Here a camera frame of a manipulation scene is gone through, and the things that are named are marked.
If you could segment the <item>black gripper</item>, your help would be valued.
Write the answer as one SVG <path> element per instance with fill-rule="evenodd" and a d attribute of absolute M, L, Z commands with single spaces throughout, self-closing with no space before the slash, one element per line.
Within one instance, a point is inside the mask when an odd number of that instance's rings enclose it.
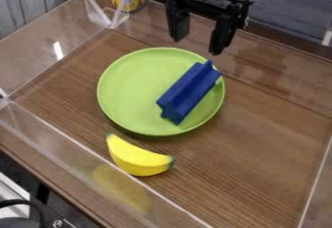
<path fill-rule="evenodd" d="M 236 18 L 246 18 L 253 0 L 165 0 L 169 34 L 179 42 L 189 32 L 189 12 L 201 12 L 206 16 L 218 16 L 212 32 L 209 52 L 222 53 L 229 46 L 237 28 Z"/>

